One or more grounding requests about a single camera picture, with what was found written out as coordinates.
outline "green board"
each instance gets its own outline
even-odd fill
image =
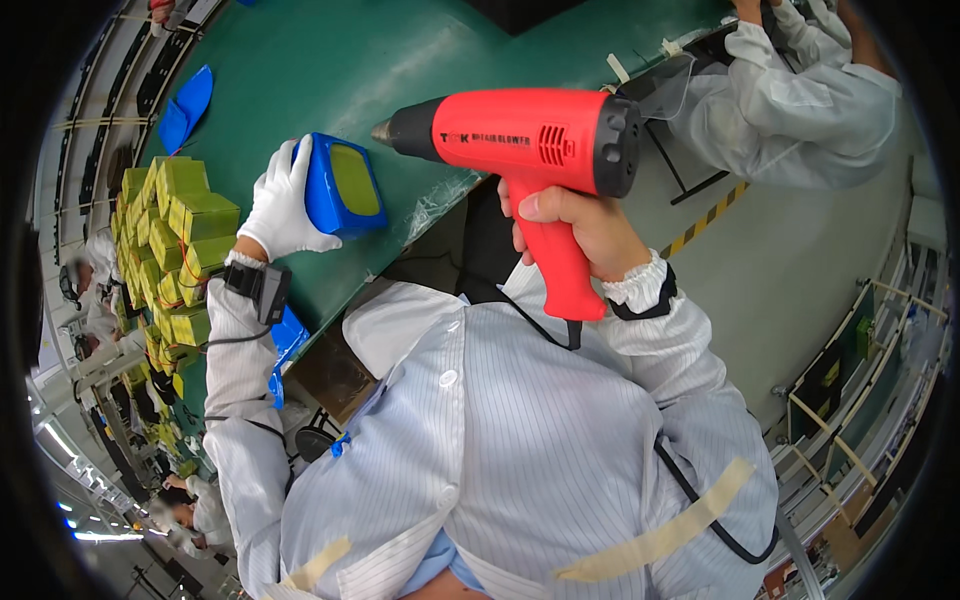
[[[840,332],[840,335],[838,335],[837,339],[833,342],[834,344],[839,344],[841,348],[840,381],[843,382],[841,385],[845,385],[850,381],[856,368],[860,366],[860,362],[863,360],[857,352],[856,329],[864,318],[872,321],[874,315],[874,286],[870,286],[867,293],[864,294],[863,300],[853,310],[853,314],[847,321],[846,326],[844,326],[843,331]],[[854,400],[855,398],[846,398],[847,402],[853,402]],[[790,411],[790,440],[795,444],[797,440],[804,436],[806,413],[804,409],[793,402],[787,403],[787,410]]]
[[[851,419],[843,431],[840,432],[840,438],[846,442],[849,447],[853,448],[853,450],[856,450],[856,447],[863,442],[870,428],[873,427],[876,420],[879,419],[883,407],[886,406],[887,400],[890,399],[890,394],[893,393],[894,387],[896,387],[897,381],[900,379],[900,366],[902,363],[903,361],[900,357],[900,339],[898,338],[890,351],[890,359],[887,360],[887,364],[884,365],[883,371],[876,374],[874,388],[867,394],[866,399],[863,400],[863,404],[860,405],[860,410],[856,411],[853,419]],[[840,468],[849,460],[850,457],[847,456],[846,452],[839,447],[835,447],[833,449],[833,457],[827,466],[827,481],[829,481],[833,475],[837,474]]]
[[[316,333],[479,178],[375,145],[374,124],[464,90],[598,89],[615,81],[607,54],[638,73],[661,60],[665,38],[716,29],[728,14],[727,0],[591,0],[510,37],[463,0],[228,3],[171,88],[205,64],[213,71],[213,97],[183,154],[205,162],[211,191],[246,218],[253,182],[284,140],[324,132],[369,148],[389,227],[281,261],[294,272],[291,308]],[[141,163],[165,154],[154,132]]]

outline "heat gun nozzle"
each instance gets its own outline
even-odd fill
[[[373,126],[373,129],[370,131],[370,137],[373,138],[373,141],[379,142],[384,146],[394,147],[394,139],[390,136],[390,119],[386,121],[381,121]]]

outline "heat gun handle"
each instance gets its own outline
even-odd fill
[[[562,221],[532,223],[521,218],[517,212],[520,201],[545,186],[509,179],[507,186],[514,218],[546,283],[543,312],[568,321],[600,321],[607,304],[590,285],[589,263],[573,237],[573,226]]]

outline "chair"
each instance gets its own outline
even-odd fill
[[[330,425],[336,430],[338,437],[343,433],[339,427],[330,421],[330,414],[321,407],[314,413],[310,422],[298,429],[294,435],[294,445],[297,447],[297,452],[307,463],[312,463],[323,456],[324,452],[329,450],[330,446],[337,441],[336,437],[324,431],[325,425]]]

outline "heat gun vent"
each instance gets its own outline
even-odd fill
[[[543,125],[537,135],[537,151],[540,161],[555,167],[564,166],[564,134],[566,128],[557,125]]]

